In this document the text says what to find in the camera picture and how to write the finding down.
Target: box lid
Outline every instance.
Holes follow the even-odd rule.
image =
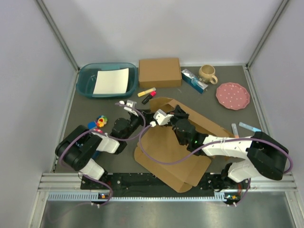
[[[162,109],[171,111],[176,105],[189,114],[189,121],[201,133],[208,133],[219,137],[233,137],[228,130],[193,111],[175,99],[159,97],[149,101],[152,112]],[[187,156],[187,146],[178,143],[174,131],[170,127],[156,126],[150,128],[142,137],[142,145],[146,152],[161,162],[174,162]],[[211,159],[206,156],[191,156],[175,165],[161,165],[149,159],[140,149],[139,144],[134,153],[135,160],[153,173],[160,180],[168,184],[177,192],[186,192],[197,186],[203,174],[209,167]]]
[[[170,127],[150,128],[142,137],[142,145],[149,155],[161,162],[174,162],[189,154],[187,146],[178,144]],[[192,186],[197,186],[211,163],[211,159],[206,156],[191,156],[175,165],[161,165],[149,159],[139,145],[135,149],[134,158],[177,192],[186,192]]]

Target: white wall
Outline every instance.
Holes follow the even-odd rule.
[[[75,72],[33,0],[1,1],[0,18],[0,227],[23,228]]]
[[[265,43],[252,74],[270,127],[294,160],[304,200],[304,1],[292,0]]]
[[[77,63],[246,63],[280,0],[44,0]]]

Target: marker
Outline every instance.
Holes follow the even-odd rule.
[[[155,88],[155,87],[152,88],[152,89],[148,89],[148,90],[146,90],[146,91],[140,92],[140,93],[138,93],[137,95],[138,95],[138,97],[141,97],[141,96],[145,96],[146,94],[149,94],[149,93],[151,93],[151,92],[153,92],[153,91],[156,91],[156,88]]]
[[[148,101],[154,97],[156,95],[155,91],[152,91],[149,95],[146,96],[145,99],[143,99],[142,103],[145,105],[146,103],[148,103]]]
[[[245,124],[245,123],[242,123],[242,122],[239,122],[238,125],[239,125],[240,127],[243,127],[243,128],[245,128],[245,129],[247,129],[247,130],[250,130],[250,131],[252,131],[252,132],[261,132],[261,131],[262,131],[261,129],[258,129],[258,128],[256,128],[256,127],[250,126],[250,125]]]
[[[232,127],[232,132],[233,132],[233,134],[234,134],[234,137],[235,137],[235,138],[239,138],[239,136],[238,136],[237,125],[236,125],[235,123],[233,123],[233,124],[231,125],[231,127]]]

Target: blue marker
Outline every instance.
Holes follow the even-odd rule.
[[[258,129],[258,128],[256,128],[256,127],[250,126],[250,125],[245,124],[245,123],[242,123],[242,122],[239,122],[238,125],[239,125],[240,127],[243,127],[243,128],[245,128],[245,129],[247,129],[247,130],[250,130],[250,131],[252,131],[252,132],[261,132],[261,131],[262,131],[261,129]]]

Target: white paper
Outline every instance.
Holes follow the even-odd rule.
[[[127,91],[129,68],[98,71],[93,94],[124,94]]]

